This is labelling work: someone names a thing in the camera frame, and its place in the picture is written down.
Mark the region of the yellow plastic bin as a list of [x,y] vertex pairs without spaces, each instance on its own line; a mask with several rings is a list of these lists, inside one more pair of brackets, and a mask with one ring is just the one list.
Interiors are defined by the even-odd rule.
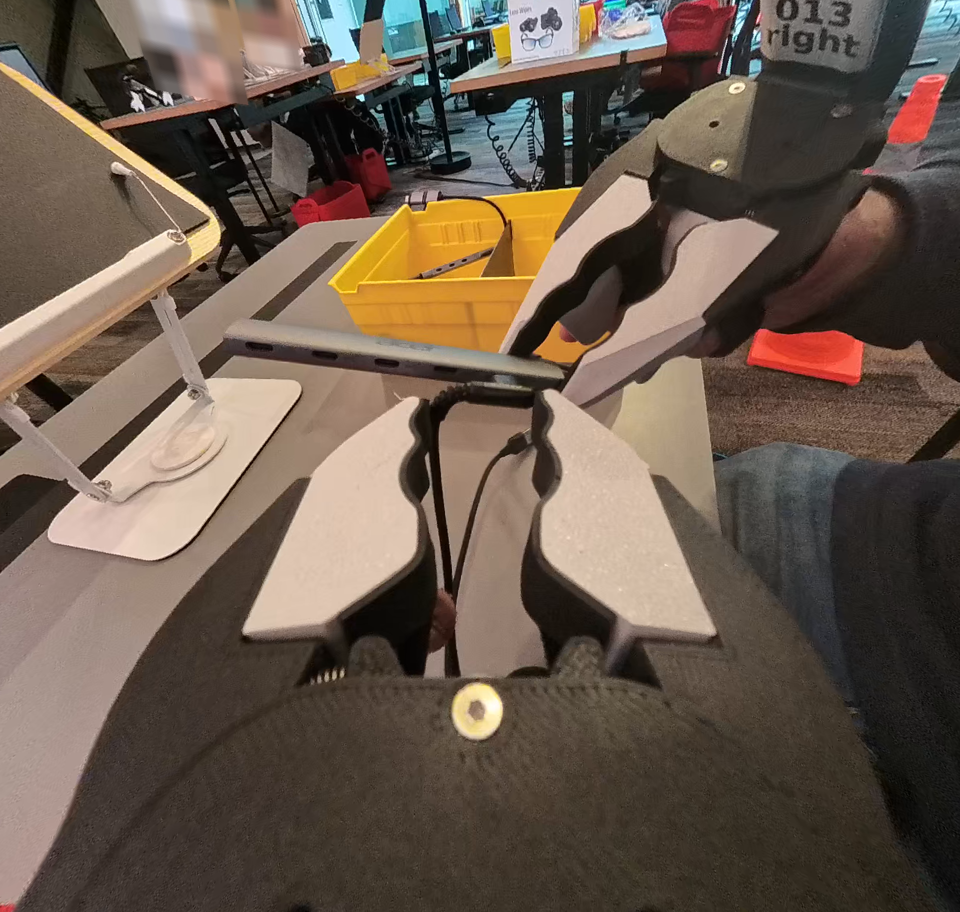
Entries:
[[[401,206],[329,281],[361,332],[497,352],[554,243],[577,187]],[[482,279],[487,260],[428,281],[431,267],[493,248],[512,224],[515,275]]]

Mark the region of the person's blue jeans leg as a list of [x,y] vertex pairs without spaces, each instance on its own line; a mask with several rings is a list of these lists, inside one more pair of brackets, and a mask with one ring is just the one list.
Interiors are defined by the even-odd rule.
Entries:
[[835,681],[846,676],[835,612],[832,520],[847,453],[789,443],[713,463],[721,531],[786,607]]

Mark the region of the white printed box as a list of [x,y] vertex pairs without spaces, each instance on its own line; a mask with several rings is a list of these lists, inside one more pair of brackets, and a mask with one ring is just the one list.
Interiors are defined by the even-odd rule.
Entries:
[[524,65],[580,47],[580,0],[506,0],[510,61]]

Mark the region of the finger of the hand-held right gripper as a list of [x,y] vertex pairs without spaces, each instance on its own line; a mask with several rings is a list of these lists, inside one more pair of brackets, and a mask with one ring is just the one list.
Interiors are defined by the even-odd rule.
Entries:
[[777,235],[752,220],[694,227],[678,243],[665,282],[629,306],[616,331],[581,357],[563,395],[588,407],[683,355],[706,328],[708,308]]
[[500,352],[529,357],[555,326],[591,346],[612,333],[623,308],[659,278],[661,234],[646,178],[617,178],[566,218],[521,306]]

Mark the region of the grey usb hub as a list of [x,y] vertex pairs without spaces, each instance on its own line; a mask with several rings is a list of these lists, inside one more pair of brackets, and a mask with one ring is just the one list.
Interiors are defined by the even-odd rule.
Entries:
[[534,390],[561,389],[568,377],[558,364],[538,357],[252,319],[233,323],[222,338],[234,355],[378,375],[460,384],[499,383]]
[[415,274],[414,281],[428,281],[438,278],[441,275],[460,270],[462,268],[474,265],[475,263],[489,258],[495,251],[495,248],[486,248],[461,258],[456,258],[448,262],[431,267],[425,271]]

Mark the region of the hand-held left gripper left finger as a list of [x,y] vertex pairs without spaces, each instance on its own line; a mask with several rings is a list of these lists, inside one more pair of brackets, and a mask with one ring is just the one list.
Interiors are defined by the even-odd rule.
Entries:
[[429,404],[403,399],[310,475],[244,623],[252,641],[347,635],[350,620],[417,570],[436,593],[423,500]]

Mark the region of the orange traffic cone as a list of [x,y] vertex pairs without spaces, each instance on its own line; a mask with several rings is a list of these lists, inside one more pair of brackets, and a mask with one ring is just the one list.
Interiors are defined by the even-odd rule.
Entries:
[[792,375],[857,385],[865,344],[840,331],[778,333],[759,330],[747,364]]
[[889,127],[888,145],[911,145],[926,139],[948,80],[946,74],[927,74],[916,80]]

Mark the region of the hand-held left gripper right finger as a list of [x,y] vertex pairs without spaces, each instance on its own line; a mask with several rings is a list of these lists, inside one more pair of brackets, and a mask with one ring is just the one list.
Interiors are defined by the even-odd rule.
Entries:
[[558,392],[534,397],[522,604],[545,643],[705,644],[717,630],[648,464]]

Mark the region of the red plastic container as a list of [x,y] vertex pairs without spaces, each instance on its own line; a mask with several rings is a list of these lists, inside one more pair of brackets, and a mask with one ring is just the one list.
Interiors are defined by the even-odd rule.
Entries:
[[663,18],[667,51],[658,80],[660,90],[686,94],[717,82],[737,7],[718,0],[678,4]]

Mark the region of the dark board with wooden rim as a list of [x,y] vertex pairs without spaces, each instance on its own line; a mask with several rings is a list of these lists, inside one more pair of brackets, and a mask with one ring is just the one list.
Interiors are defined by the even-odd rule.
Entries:
[[197,196],[2,66],[1,389],[18,391],[201,263]]

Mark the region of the white stand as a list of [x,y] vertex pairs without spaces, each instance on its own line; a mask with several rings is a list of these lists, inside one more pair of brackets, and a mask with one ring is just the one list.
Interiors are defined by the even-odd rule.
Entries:
[[56,545],[141,561],[182,550],[273,436],[302,394],[288,379],[206,378],[168,289],[150,297],[185,384],[180,394],[98,478],[85,474],[34,426],[16,393],[42,355],[60,357],[67,341],[101,331],[108,313],[148,285],[186,270],[183,224],[143,176],[113,161],[111,178],[138,184],[168,225],[123,258],[2,325],[2,421],[42,452],[75,493],[49,524]]

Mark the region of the red floor container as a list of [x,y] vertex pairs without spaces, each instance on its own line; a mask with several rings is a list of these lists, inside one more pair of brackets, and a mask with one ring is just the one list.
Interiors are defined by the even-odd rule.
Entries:
[[342,157],[349,180],[360,186],[368,203],[379,203],[392,191],[387,162],[381,151],[368,147]]
[[368,218],[370,208],[362,187],[338,180],[320,186],[291,205],[291,214],[299,228],[306,225]]

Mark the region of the person's right forearm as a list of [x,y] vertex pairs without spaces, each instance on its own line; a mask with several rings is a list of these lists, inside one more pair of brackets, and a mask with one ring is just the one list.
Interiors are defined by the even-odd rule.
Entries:
[[872,190],[898,212],[898,245],[861,295],[854,336],[886,349],[921,343],[949,377],[959,378],[959,139],[929,137],[916,166],[878,175]]

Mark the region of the cluttered wooden side desk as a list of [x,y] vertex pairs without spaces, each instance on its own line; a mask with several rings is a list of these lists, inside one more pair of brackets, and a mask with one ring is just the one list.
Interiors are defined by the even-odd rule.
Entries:
[[574,54],[515,63],[492,57],[455,78],[453,94],[472,97],[474,113],[493,116],[511,103],[534,99],[542,111],[543,179],[548,189],[581,186],[590,174],[591,137],[625,72],[657,65],[666,56],[662,20],[653,15],[644,35],[596,38]]

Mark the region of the person's right hand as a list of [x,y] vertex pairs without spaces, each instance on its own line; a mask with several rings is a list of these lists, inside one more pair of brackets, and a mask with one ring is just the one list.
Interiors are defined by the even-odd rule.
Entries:
[[904,209],[887,189],[870,186],[810,267],[770,294],[760,326],[782,334],[836,330],[906,241]]

